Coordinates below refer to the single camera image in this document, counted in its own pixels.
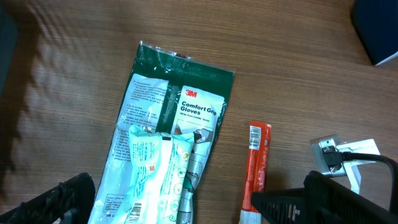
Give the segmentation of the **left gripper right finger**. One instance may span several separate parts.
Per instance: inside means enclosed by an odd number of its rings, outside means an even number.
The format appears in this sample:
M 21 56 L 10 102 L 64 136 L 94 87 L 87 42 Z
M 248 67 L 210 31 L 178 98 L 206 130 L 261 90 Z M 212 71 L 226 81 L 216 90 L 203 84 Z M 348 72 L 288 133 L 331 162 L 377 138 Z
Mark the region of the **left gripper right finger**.
M 304 180 L 306 223 L 397 224 L 397 215 L 311 171 Z

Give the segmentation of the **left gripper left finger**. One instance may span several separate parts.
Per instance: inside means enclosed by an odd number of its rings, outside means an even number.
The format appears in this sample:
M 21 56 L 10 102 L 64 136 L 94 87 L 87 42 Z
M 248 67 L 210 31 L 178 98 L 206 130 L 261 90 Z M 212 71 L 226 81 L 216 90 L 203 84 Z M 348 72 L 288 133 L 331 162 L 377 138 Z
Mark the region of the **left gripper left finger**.
M 94 201 L 93 179 L 84 172 L 2 214 L 1 223 L 87 224 Z

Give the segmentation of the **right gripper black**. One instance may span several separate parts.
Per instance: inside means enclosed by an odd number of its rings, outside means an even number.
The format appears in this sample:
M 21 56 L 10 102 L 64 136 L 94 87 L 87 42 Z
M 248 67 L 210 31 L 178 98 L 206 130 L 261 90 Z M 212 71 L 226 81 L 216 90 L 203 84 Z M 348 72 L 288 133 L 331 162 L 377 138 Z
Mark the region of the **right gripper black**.
M 254 192 L 251 205 L 269 223 L 303 224 L 307 221 L 304 188 Z

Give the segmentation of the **red stick packet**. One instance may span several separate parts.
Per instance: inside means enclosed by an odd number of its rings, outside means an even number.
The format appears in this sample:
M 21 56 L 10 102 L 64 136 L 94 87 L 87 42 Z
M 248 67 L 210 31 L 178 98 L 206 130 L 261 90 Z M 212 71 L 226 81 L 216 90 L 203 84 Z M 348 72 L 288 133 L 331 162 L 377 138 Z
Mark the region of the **red stick packet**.
M 239 224 L 262 223 L 261 214 L 251 205 L 251 196 L 254 192 L 265 191 L 266 188 L 271 130 L 272 126 L 265 122 L 250 122 L 249 151 Z

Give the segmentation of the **mint green wipes packet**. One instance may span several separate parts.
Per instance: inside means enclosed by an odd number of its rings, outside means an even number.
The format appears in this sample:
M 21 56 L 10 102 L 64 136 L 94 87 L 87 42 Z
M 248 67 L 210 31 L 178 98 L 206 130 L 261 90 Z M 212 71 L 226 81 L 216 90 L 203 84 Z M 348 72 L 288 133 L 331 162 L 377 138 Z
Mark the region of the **mint green wipes packet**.
M 132 174 L 113 223 L 176 223 L 193 133 L 148 133 L 129 128 Z

